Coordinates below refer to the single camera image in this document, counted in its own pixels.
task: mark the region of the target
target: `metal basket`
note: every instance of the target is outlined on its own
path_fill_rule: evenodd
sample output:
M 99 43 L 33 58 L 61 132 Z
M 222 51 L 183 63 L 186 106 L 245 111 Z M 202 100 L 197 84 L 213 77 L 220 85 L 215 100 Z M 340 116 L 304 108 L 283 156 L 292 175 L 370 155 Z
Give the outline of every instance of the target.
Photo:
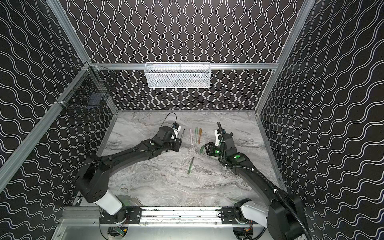
M 209 88 L 211 63 L 146 63 L 149 88 Z
M 75 120 L 96 120 L 109 98 L 117 74 L 107 68 L 91 66 L 60 105 Z

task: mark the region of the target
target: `gray marble surface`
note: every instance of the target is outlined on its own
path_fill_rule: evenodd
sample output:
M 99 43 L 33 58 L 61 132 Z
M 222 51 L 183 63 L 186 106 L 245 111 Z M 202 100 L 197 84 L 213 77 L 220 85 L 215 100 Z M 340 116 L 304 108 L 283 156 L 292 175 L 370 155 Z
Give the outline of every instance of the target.
M 153 137 L 168 112 L 120 112 L 103 155 L 113 154 Z M 251 198 L 262 200 L 241 178 L 222 167 L 217 159 L 199 153 L 200 147 L 214 142 L 217 121 L 233 132 L 239 152 L 277 184 L 253 112 L 176 112 L 177 123 L 185 129 L 179 152 L 164 152 L 151 160 L 127 167 L 109 179 L 109 189 L 126 205 L 138 206 L 232 206 Z M 171 114 L 165 125 L 175 117 Z M 200 144 L 191 146 L 189 129 L 202 128 Z M 192 157 L 191 173 L 188 175 Z

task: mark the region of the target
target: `orange pen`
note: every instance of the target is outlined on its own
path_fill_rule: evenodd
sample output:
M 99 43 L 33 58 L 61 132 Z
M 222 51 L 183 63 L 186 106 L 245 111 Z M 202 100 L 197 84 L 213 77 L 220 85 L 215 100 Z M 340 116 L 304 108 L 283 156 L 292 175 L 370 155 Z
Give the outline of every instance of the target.
M 201 132 L 202 132 L 202 129 L 200 128 L 200 130 L 199 130 L 199 143 L 198 144 L 200 144 Z

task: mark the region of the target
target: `wavy line pattern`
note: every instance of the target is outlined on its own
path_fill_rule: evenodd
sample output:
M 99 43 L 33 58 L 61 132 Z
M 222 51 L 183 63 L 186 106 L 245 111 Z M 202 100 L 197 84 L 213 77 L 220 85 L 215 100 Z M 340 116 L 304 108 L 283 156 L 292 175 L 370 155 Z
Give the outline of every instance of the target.
M 61 0 L 93 62 L 276 62 L 303 0 Z
M 0 167 L 82 66 L 44 0 L 0 2 Z
M 261 114 L 313 239 L 384 237 L 384 2 L 317 1 Z
M 0 194 L 0 229 L 8 230 L 0 239 L 52 237 L 77 193 L 69 174 L 96 153 L 111 119 L 107 107 L 99 121 L 75 121 L 64 111 L 58 116 Z
M 211 87 L 200 89 L 147 86 L 144 71 L 120 71 L 111 96 L 118 109 L 254 110 L 271 70 L 213 70 Z

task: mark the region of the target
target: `pink pen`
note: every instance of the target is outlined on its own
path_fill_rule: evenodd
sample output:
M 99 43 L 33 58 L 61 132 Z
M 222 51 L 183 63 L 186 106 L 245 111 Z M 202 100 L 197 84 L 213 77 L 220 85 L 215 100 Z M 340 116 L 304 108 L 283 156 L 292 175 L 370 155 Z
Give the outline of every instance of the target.
M 191 134 L 191 146 L 193 146 L 193 137 L 192 137 L 193 134 L 192 134 L 192 129 L 191 128 L 189 129 L 189 133 Z

